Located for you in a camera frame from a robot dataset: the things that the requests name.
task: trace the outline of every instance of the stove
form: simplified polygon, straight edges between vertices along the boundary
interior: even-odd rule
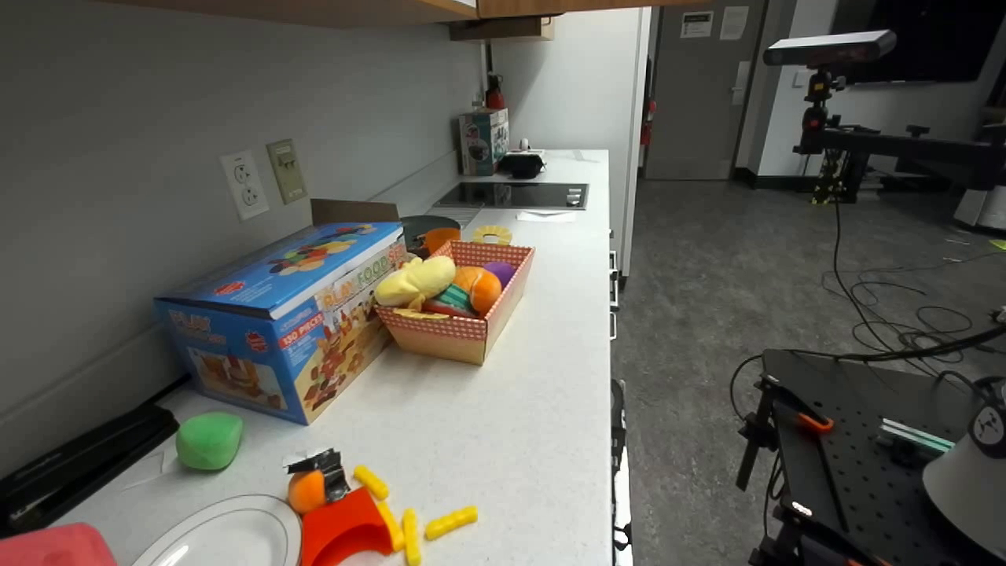
[[[586,184],[460,184],[440,208],[589,208]]]

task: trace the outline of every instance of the wall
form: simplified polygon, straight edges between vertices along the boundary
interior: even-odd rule
[[[754,170],[761,163],[764,152],[764,137],[775,117],[775,100],[779,87],[779,68],[767,68],[761,53],[790,36],[796,0],[767,0],[764,8],[764,25],[757,39],[757,56],[754,56],[754,72],[751,72],[751,91],[746,104],[746,121],[742,121],[742,139],[736,144],[733,167],[736,170]]]
[[[799,0],[790,36],[828,36],[837,0]],[[1001,30],[979,81],[955,84],[854,84],[829,100],[829,114],[843,123],[862,123],[890,137],[907,137],[910,123],[930,127],[933,139],[971,139],[981,104],[1006,59],[1006,25]],[[799,121],[804,114],[808,71],[787,68],[779,72],[769,127],[764,137],[757,176],[803,176],[804,159],[793,154]]]
[[[495,41],[510,137],[609,152],[609,227],[630,274],[651,11],[558,16],[554,41]]]
[[[152,296],[307,224],[307,191],[454,184],[474,43],[438,25],[334,31],[91,0],[0,3],[0,475],[178,378]],[[256,152],[271,213],[240,221],[217,163]]]

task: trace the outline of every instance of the electrical outlet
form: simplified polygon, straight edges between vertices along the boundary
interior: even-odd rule
[[[220,154],[220,167],[242,221],[271,210],[253,152]]]
[[[304,176],[302,176],[302,167],[298,167],[297,152],[292,152],[292,139],[271,142],[268,154],[271,154],[271,163],[274,163],[274,176],[277,176],[282,206],[288,206],[297,199],[304,199],[307,189],[304,189]]]

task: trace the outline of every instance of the toy box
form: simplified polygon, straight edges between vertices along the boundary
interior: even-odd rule
[[[372,290],[402,263],[396,221],[320,224],[161,296],[156,314],[209,398],[307,426],[386,346]]]
[[[524,296],[524,281],[531,271],[535,249],[446,242],[444,249],[438,249],[438,256],[449,256],[461,267],[484,267],[492,263],[507,263],[507,265],[517,265],[517,274],[510,277],[496,307],[484,317],[431,321],[431,317],[405,317],[396,310],[382,310],[382,307],[376,307],[376,314],[400,350],[480,365],[495,350],[495,343],[501,339],[520,300]]]

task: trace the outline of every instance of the white plate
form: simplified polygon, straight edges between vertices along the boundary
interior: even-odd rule
[[[139,566],[297,566],[302,552],[302,527],[292,509],[277,497],[235,497],[209,508],[176,529],[171,529],[154,547],[147,547]]]

